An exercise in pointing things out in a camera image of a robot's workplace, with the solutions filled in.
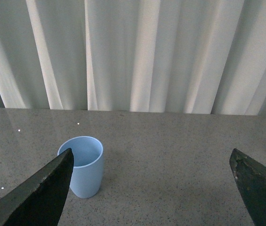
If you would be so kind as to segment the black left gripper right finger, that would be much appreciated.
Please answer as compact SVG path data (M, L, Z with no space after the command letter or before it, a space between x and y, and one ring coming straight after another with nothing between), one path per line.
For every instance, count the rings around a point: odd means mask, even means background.
M266 166L236 148L229 164L254 225L266 226Z

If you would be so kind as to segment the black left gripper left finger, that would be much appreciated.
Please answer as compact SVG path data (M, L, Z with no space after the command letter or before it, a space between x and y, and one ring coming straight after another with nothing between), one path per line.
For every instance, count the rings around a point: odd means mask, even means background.
M73 172L70 148L0 199L0 226L56 226Z

